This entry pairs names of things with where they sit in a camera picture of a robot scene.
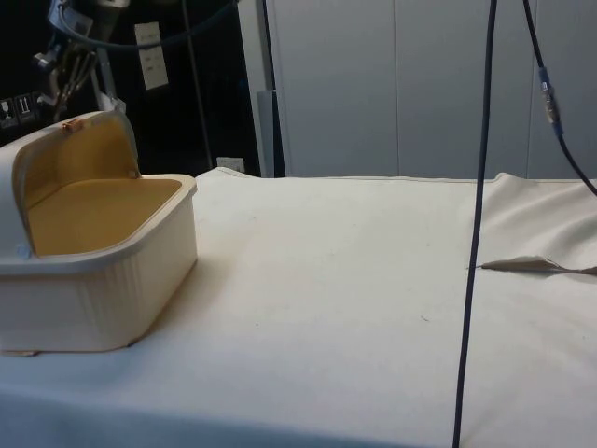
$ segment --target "ribbed bin side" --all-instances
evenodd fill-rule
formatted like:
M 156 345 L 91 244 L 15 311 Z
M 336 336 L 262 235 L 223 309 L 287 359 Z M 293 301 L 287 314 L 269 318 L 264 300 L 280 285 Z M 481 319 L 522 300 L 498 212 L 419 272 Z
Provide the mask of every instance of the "ribbed bin side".
M 197 259 L 190 197 L 138 251 L 79 275 L 0 277 L 1 351 L 102 351 L 143 336 Z

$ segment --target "black cable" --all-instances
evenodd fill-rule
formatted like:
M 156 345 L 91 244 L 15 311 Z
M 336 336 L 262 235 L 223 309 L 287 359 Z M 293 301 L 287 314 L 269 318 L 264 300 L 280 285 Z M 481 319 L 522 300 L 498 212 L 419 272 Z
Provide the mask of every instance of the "black cable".
M 231 11 L 236 9 L 238 6 L 239 0 L 230 0 L 224 7 L 220 8 L 213 16 L 202 21 L 201 23 L 194 25 L 189 30 L 185 31 L 184 33 L 180 33 L 178 35 L 172 35 L 170 37 L 166 37 L 159 42 L 152 42 L 149 44 L 114 44 L 110 42 L 104 42 L 103 40 L 96 40 L 90 39 L 81 33 L 76 32 L 73 30 L 66 21 L 64 17 L 64 11 L 69 8 L 69 1 L 62 0 L 62 2 L 58 5 L 58 17 L 60 20 L 61 28 L 56 27 L 56 29 L 68 35 L 71 39 L 75 41 L 88 45 L 90 47 L 95 47 L 97 49 L 108 49 L 111 51 L 139 51 L 140 49 L 153 49 L 155 47 L 170 47 L 172 45 L 180 45 L 184 44 L 187 41 L 187 38 L 193 35 L 198 35 L 203 33 L 204 31 L 208 30 L 219 21 L 221 21 L 224 17 L 228 15 Z
M 522 1 L 524 5 L 524 16 L 526 17 L 526 24 L 529 26 L 529 33 L 531 33 L 531 41 L 533 42 L 533 51 L 537 59 L 537 65 L 539 68 L 543 68 L 543 57 L 541 56 L 541 49 L 539 48 L 539 41 L 537 40 L 537 33 L 535 31 L 535 25 L 533 24 L 533 14 L 531 13 L 531 6 L 528 0 Z
M 563 155 L 568 160 L 568 163 L 570 163 L 570 166 L 572 166 L 572 169 L 575 170 L 576 175 L 580 177 L 587 188 L 590 189 L 590 192 L 597 196 L 597 188 L 595 188 L 595 186 L 590 182 L 590 180 L 578 166 L 578 163 L 576 163 L 574 157 L 572 157 L 572 154 L 570 154 L 568 146 L 566 145 L 566 141 L 563 139 L 563 135 L 558 135 L 558 142 L 560 143 L 560 148 L 562 149 Z
M 549 122 L 551 123 L 556 137 L 558 138 L 558 143 L 560 144 L 560 149 L 562 150 L 564 157 L 568 160 L 568 163 L 570 163 L 572 169 L 575 170 L 576 175 L 585 183 L 590 192 L 597 196 L 597 188 L 595 188 L 595 186 L 589 181 L 587 175 L 585 175 L 585 173 L 580 169 L 580 166 L 578 166 L 578 163 L 576 163 L 575 158 L 572 157 L 572 154 L 566 145 L 566 141 L 563 138 L 560 111 L 558 110 L 558 104 L 556 102 L 553 87 L 549 81 L 548 70 L 545 68 L 545 65 L 543 65 L 543 57 L 541 56 L 541 49 L 539 48 L 539 42 L 537 40 L 537 34 L 535 30 L 535 24 L 533 23 L 533 14 L 531 13 L 529 0 L 522 0 L 522 3 L 524 4 L 524 15 L 526 17 L 527 25 L 529 26 L 529 33 L 531 34 L 531 40 L 533 41 L 533 50 L 535 52 L 535 58 L 539 67 L 541 91 L 543 92 L 546 100 Z
M 190 20 L 188 19 L 188 5 L 187 0 L 182 0 L 181 7 L 183 9 L 183 20 L 185 21 L 185 31 L 190 31 Z M 193 45 L 193 38 L 191 35 L 187 36 L 188 58 L 190 59 L 190 68 L 193 74 L 193 84 L 195 86 L 195 95 L 197 96 L 197 108 L 199 110 L 199 120 L 201 122 L 201 134 L 203 135 L 203 145 L 205 146 L 205 159 L 207 160 L 207 168 L 214 168 L 214 160 L 212 159 L 212 151 L 209 145 L 209 134 L 207 132 L 207 120 L 205 119 L 205 109 L 203 107 L 203 100 L 201 98 L 201 85 L 199 83 L 199 73 L 197 73 L 197 61 L 195 59 L 195 46 Z
M 473 238 L 468 261 L 468 277 L 466 279 L 465 317 L 463 319 L 463 339 L 460 348 L 458 365 L 458 386 L 456 387 L 456 412 L 454 416 L 454 434 L 452 448 L 460 446 L 460 429 L 463 418 L 463 397 L 465 393 L 466 356 L 468 354 L 468 337 L 470 334 L 470 317 L 473 306 L 473 290 L 475 288 L 475 272 L 477 271 L 477 253 L 481 233 L 481 215 L 483 212 L 483 187 L 485 183 L 485 162 L 487 160 L 487 140 L 489 137 L 489 118 L 492 100 L 492 62 L 493 62 L 493 30 L 495 29 L 495 11 L 497 0 L 489 6 L 487 24 L 487 42 L 485 45 L 485 78 L 483 84 L 483 122 L 481 126 L 481 143 L 479 149 L 479 168 L 477 170 L 477 195 L 475 198 L 475 221 Z

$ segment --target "electrical outlet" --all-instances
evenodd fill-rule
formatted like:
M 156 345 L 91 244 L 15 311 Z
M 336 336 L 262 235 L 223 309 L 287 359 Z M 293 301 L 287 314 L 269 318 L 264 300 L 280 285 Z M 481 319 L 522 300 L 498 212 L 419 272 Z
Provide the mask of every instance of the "electrical outlet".
M 215 162 L 217 166 L 244 173 L 244 159 L 242 157 L 218 157 Z
M 134 25 L 134 34 L 137 38 L 137 44 L 150 44 L 161 40 L 160 26 L 156 21 L 137 23 Z M 146 91 L 168 84 L 166 62 L 161 47 L 142 49 L 139 51 L 139 58 L 141 59 L 141 71 L 143 72 Z

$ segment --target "white cloth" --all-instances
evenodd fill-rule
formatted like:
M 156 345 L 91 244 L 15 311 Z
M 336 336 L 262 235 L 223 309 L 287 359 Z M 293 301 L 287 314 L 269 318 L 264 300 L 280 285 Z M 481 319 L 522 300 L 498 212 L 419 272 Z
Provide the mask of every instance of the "white cloth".
M 200 176 L 200 260 L 155 327 L 111 353 L 0 357 L 0 446 L 449 446 L 473 198 Z M 466 446 L 595 446 L 595 283 L 479 271 Z
M 597 200 L 581 182 L 499 175 L 487 185 L 481 241 L 480 265 L 597 273 Z

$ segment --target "white panel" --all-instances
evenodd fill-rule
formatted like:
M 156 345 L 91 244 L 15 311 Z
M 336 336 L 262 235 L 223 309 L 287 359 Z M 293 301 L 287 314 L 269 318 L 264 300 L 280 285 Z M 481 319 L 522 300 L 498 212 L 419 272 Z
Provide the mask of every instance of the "white panel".
M 257 100 L 257 93 L 268 90 L 270 85 L 270 62 L 267 56 L 267 42 L 264 39 L 265 30 L 260 22 L 262 8 L 261 0 L 243 0 L 239 2 L 239 22 L 243 35 L 244 64 L 249 81 L 251 94 L 251 110 L 253 111 L 253 124 L 255 126 L 255 140 L 259 157 L 259 170 L 265 176 L 265 157 L 263 139 L 261 136 L 261 116 Z
M 393 0 L 268 0 L 286 173 L 396 175 Z
M 539 0 L 537 33 L 562 112 L 570 152 L 589 177 L 597 176 L 597 2 Z M 529 176 L 575 178 L 547 123 L 535 83 Z
M 489 1 L 396 1 L 400 173 L 475 177 Z M 487 176 L 525 175 L 531 45 L 521 1 L 497 9 Z

